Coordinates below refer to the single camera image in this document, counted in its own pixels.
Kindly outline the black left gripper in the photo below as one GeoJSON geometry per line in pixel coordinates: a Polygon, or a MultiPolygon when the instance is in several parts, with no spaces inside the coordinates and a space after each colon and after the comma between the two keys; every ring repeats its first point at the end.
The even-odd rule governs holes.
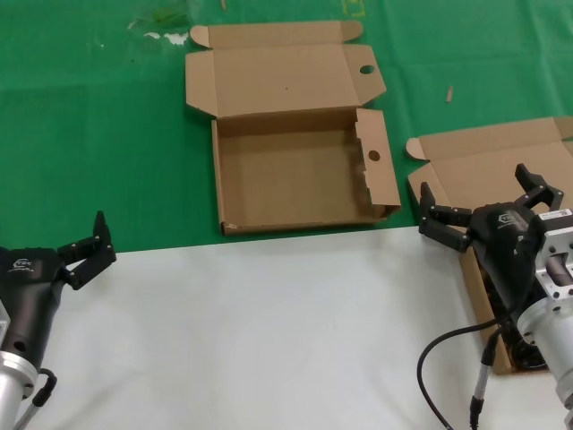
{"type": "Polygon", "coordinates": [[[103,211],[96,214],[92,236],[61,246],[57,251],[3,248],[1,302],[10,322],[1,350],[40,364],[64,282],[79,290],[114,262],[115,247],[103,211]]]}

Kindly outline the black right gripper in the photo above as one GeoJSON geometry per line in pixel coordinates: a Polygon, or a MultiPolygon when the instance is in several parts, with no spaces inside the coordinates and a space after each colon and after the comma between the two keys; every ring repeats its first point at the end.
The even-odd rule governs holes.
{"type": "Polygon", "coordinates": [[[489,204],[474,212],[438,205],[429,184],[422,182],[418,231],[460,253],[467,250],[472,238],[475,256],[502,303],[513,316],[520,316],[534,302],[536,293],[532,286],[534,257],[522,251],[519,243],[526,239],[534,206],[544,203],[550,211],[557,211],[564,193],[523,163],[517,165],[515,177],[524,191],[515,202],[489,204]]]}

